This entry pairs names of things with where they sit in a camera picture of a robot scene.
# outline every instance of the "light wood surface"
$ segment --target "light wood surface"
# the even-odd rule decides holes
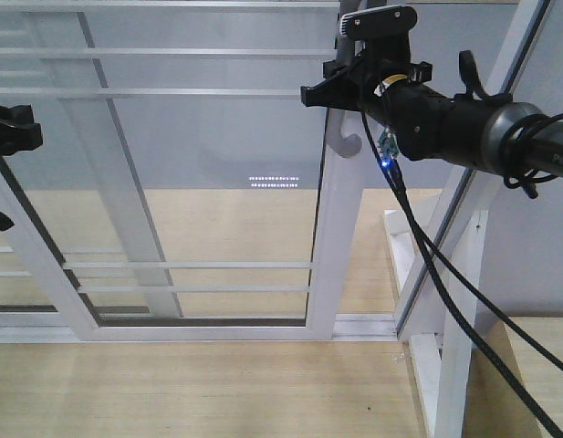
[[[563,360],[563,318],[514,318],[514,321]],[[563,373],[503,323],[495,325],[488,340],[563,430]],[[475,357],[485,383],[488,414],[495,426],[495,436],[550,437],[482,354],[477,352]]]
[[[0,438],[422,437],[397,342],[0,345]]]
[[[410,190],[419,200],[439,190]],[[315,190],[150,190],[146,196],[168,261],[308,261]],[[120,247],[99,195],[29,192],[60,248]],[[365,190],[341,313],[389,313],[395,282],[382,213],[396,208],[388,190]],[[0,234],[0,245],[7,245]],[[123,261],[124,255],[69,255],[68,261]],[[0,254],[0,269],[24,270]],[[305,285],[306,270],[173,270],[176,285]],[[83,279],[85,286],[135,285],[134,279]],[[142,294],[91,294],[97,306],[144,306]],[[186,294],[189,316],[303,314],[305,294]],[[0,305],[49,304],[31,278],[0,279]]]

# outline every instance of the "black cable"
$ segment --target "black cable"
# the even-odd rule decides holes
[[[526,407],[537,417],[537,419],[543,424],[545,429],[551,434],[551,436],[556,438],[563,438],[563,431],[553,422],[553,420],[548,416],[548,414],[543,410],[543,408],[537,403],[537,401],[530,395],[527,389],[520,383],[515,374],[506,366],[498,354],[490,347],[490,345],[475,331],[475,329],[467,322],[464,315],[461,313],[460,309],[455,305],[454,301],[450,297],[447,289],[445,288],[435,264],[431,259],[431,254],[427,249],[425,242],[422,240],[421,232],[419,232],[419,226],[417,225],[414,215],[412,213],[409,200],[406,196],[398,196],[399,203],[407,220],[411,226],[411,231],[422,258],[427,265],[427,271],[435,284],[435,289],[437,290],[442,302],[447,307],[455,322],[459,325],[460,329],[468,336],[468,338],[475,344],[477,348],[482,351],[482,353],[487,357],[487,359],[492,363],[492,365],[498,370],[500,375],[504,378],[506,383],[512,388],[516,393],[518,398],[526,405]]]
[[[488,345],[488,343],[475,331],[475,329],[468,323],[460,309],[455,305],[453,299],[450,297],[437,269],[432,260],[432,255],[429,253],[429,249],[422,239],[422,233],[419,231],[420,227],[414,218],[414,214],[407,197],[406,189],[404,188],[404,182],[402,180],[401,169],[396,160],[390,161],[388,168],[382,166],[382,159],[374,140],[370,135],[370,129],[368,129],[368,121],[366,120],[366,111],[363,108],[364,103],[361,101],[362,108],[360,109],[360,114],[362,116],[362,123],[364,124],[364,129],[366,131],[370,147],[372,148],[372,153],[375,158],[377,158],[377,163],[382,173],[385,175],[389,186],[397,198],[397,201],[401,205],[401,208],[407,217],[411,231],[415,242],[419,248],[419,252],[422,255],[425,266],[427,267],[427,272],[429,272],[430,277],[433,280],[435,289],[439,294],[440,299],[443,304],[450,312],[450,315],[455,319],[460,329],[468,336],[468,338],[479,348],[486,358],[492,363],[500,375],[504,378],[506,383],[512,388],[518,398],[526,405],[526,407],[535,415],[535,417],[543,424],[545,429],[555,438],[563,438],[563,431],[553,422],[553,420],[547,415],[543,408],[537,403],[537,401],[530,395],[527,389],[520,383],[516,378],[514,373],[506,366],[506,364],[500,359],[497,353]]]
[[[465,278],[461,272],[459,272],[452,262],[450,262],[445,255],[439,250],[436,244],[429,238],[429,236],[421,229],[419,225],[417,225],[417,229],[420,232],[423,241],[427,244],[433,253],[439,258],[443,265],[484,305],[489,308],[499,319],[501,319],[504,323],[507,324],[520,338],[522,338],[528,345],[530,345],[533,349],[538,351],[545,359],[549,360],[553,365],[563,371],[563,361],[560,360],[557,356],[543,347],[536,339],[526,333],[518,324],[516,324],[512,319],[508,317],[506,313],[504,313],[500,308],[498,308],[492,301],[490,301],[484,294],[482,294],[470,281]]]

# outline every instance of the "black clamp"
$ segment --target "black clamp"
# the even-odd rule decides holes
[[[32,107],[0,107],[0,157],[33,151],[43,142],[40,125],[34,123]]]

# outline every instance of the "wooden floor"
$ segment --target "wooden floor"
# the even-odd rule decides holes
[[[397,342],[0,345],[0,438],[423,437]]]

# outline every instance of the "black cylinder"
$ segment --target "black cylinder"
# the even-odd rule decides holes
[[[524,157],[532,169],[563,177],[563,144],[546,140],[531,140]]]

